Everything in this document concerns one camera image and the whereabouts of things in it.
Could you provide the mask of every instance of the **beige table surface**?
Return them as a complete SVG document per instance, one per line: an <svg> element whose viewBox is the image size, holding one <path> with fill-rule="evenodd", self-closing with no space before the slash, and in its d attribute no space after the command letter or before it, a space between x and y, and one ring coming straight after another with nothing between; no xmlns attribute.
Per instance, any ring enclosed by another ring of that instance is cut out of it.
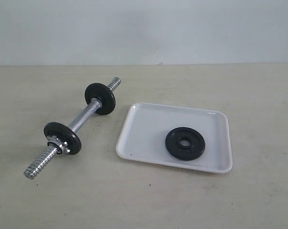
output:
<svg viewBox="0 0 288 229"><path fill-rule="evenodd" d="M69 124L92 82L119 76L117 107L78 132L82 151L35 180L24 169L43 127ZM225 113L233 169L224 175L120 159L136 102ZM0 229L288 229L288 64L0 67Z"/></svg>

